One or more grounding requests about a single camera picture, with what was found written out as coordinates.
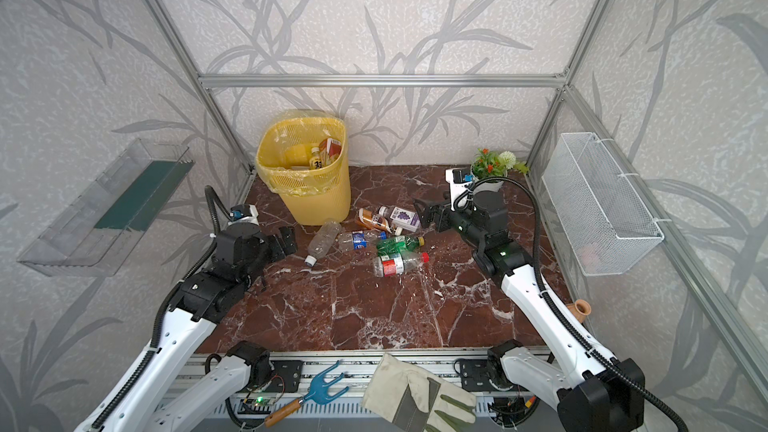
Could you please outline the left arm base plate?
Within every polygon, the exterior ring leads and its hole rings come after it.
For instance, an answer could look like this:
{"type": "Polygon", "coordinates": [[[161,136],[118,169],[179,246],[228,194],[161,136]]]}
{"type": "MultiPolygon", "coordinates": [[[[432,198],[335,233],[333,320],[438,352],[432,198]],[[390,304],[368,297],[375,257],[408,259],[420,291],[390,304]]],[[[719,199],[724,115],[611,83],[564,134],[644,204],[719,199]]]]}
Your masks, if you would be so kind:
{"type": "Polygon", "coordinates": [[[262,389],[266,394],[296,393],[302,377],[301,360],[276,360],[272,362],[273,378],[262,389]]]}

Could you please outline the red yellow label bottle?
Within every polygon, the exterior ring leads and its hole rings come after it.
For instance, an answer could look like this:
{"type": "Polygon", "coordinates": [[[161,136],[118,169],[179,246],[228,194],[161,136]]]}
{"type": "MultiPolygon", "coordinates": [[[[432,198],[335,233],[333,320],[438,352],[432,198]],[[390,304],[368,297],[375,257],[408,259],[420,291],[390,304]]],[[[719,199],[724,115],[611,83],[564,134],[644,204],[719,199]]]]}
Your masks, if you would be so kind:
{"type": "Polygon", "coordinates": [[[341,155],[343,144],[340,140],[327,137],[319,143],[319,157],[322,167],[328,167],[333,164],[341,155]]]}

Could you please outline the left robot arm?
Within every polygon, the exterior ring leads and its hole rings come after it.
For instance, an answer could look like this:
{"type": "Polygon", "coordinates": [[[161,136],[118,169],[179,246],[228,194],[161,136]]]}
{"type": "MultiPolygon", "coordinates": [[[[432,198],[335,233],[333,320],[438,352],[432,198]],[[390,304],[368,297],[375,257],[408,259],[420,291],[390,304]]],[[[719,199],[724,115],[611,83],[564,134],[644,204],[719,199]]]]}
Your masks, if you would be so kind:
{"type": "Polygon", "coordinates": [[[273,380],[269,351],[242,341],[197,383],[160,404],[198,347],[263,279],[265,268],[297,251],[294,229],[265,234],[255,206],[228,209],[212,187],[206,187],[205,198],[211,245],[163,299],[148,344],[78,430],[191,431],[235,393],[273,380]]]}

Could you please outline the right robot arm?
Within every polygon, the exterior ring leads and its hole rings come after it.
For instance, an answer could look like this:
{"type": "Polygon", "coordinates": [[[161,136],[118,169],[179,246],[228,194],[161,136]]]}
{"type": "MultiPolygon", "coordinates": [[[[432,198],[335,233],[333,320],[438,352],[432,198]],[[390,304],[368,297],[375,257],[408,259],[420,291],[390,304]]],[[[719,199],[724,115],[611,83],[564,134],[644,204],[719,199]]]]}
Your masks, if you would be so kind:
{"type": "Polygon", "coordinates": [[[453,230],[471,247],[479,269],[525,314],[555,361],[533,356],[517,343],[491,356],[491,370],[503,386],[520,385],[556,410],[567,431],[634,431],[643,425],[646,405],[665,415],[679,431],[684,419],[645,387],[645,375],[631,359],[619,360],[575,318],[541,271],[542,223],[535,195],[514,181],[530,200],[533,242],[525,250],[510,236],[502,194],[485,189],[468,170],[446,172],[449,189],[440,202],[417,199],[422,226],[453,230]]]}

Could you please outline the yellow label tea bottle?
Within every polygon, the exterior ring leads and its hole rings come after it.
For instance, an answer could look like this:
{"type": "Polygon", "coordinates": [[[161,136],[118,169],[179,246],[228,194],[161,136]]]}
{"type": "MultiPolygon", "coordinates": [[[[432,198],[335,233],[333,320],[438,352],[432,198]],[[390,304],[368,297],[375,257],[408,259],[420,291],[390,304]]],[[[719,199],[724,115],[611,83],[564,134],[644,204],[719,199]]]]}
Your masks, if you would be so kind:
{"type": "Polygon", "coordinates": [[[311,149],[311,156],[309,160],[309,169],[310,170],[318,170],[323,168],[323,160],[321,158],[320,149],[318,147],[313,147],[311,149]]]}

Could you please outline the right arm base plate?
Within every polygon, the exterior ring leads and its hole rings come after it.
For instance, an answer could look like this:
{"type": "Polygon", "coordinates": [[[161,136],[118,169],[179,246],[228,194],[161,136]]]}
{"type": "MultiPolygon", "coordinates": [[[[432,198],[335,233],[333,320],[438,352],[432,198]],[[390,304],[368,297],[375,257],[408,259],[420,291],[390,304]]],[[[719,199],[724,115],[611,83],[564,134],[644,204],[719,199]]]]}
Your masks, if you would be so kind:
{"type": "Polygon", "coordinates": [[[459,358],[454,362],[454,369],[464,390],[486,394],[500,392],[490,379],[486,359],[459,358]]]}

